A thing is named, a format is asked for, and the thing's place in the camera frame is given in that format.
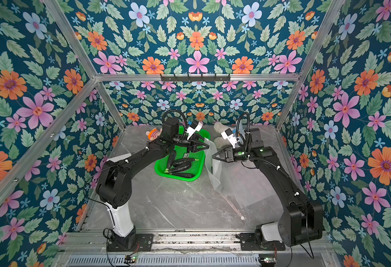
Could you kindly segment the green plastic basket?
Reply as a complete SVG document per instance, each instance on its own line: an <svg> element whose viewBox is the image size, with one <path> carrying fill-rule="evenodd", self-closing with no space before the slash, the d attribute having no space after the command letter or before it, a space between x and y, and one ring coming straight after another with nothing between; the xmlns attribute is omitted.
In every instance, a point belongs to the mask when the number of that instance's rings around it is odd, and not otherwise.
<svg viewBox="0 0 391 267"><path fill-rule="evenodd" d="M169 155L155 162L154 171L157 175L165 178L177 179L182 181L195 181L197 180L203 170L205 161L205 152L188 152L186 147L175 146L175 160L180 159L194 159L191 162L191 167L187 170L178 172L178 174L169 173L167 171L167 164L169 163Z"/></svg>

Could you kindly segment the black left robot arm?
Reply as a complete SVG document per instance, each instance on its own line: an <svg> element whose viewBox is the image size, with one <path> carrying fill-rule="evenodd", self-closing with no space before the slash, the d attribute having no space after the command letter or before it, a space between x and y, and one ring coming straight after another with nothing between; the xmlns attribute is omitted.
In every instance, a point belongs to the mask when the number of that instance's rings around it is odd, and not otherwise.
<svg viewBox="0 0 391 267"><path fill-rule="evenodd" d="M188 152L200 152L209 148L198 133L203 123L194 121L183 125L180 132L178 118L168 118L162 125L161 133L147 142L144 149L130 156L116 156L107 160L100 172L96 193L108 210L112 231L120 238L131 236L135 226L131 219L128 202L132 196L132 179L150 164L170 155L176 146Z"/></svg>

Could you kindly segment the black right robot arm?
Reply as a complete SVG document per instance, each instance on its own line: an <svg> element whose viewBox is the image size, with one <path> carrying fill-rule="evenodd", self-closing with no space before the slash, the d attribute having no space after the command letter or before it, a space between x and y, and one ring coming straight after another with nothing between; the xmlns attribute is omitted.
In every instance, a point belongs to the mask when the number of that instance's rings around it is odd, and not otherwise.
<svg viewBox="0 0 391 267"><path fill-rule="evenodd" d="M279 222L257 226L254 232L256 244L262 249L274 242L287 247L310 244L323 236L323 207L318 201L310 200L283 169L277 153L270 146L264 146L258 128L246 131L242 145L231 129L221 133L230 144L212 156L223 162L250 161L268 179L276 192L283 214Z"/></svg>

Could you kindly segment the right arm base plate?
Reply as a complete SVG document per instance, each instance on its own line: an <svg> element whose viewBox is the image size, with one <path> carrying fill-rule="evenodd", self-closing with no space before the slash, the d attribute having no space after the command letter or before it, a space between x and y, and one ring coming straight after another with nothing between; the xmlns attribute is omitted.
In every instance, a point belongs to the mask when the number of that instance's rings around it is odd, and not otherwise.
<svg viewBox="0 0 391 267"><path fill-rule="evenodd" d="M265 241L255 233L240 233L235 236L243 251L285 251L286 246L281 241Z"/></svg>

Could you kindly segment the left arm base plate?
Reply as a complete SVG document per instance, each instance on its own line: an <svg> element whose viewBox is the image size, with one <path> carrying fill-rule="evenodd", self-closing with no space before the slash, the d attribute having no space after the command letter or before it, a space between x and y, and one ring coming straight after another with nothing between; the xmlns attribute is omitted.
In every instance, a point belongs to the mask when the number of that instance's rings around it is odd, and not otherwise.
<svg viewBox="0 0 391 267"><path fill-rule="evenodd" d="M146 252L151 251L153 234L131 234L128 237L119 237L113 234L107 244L107 252Z"/></svg>

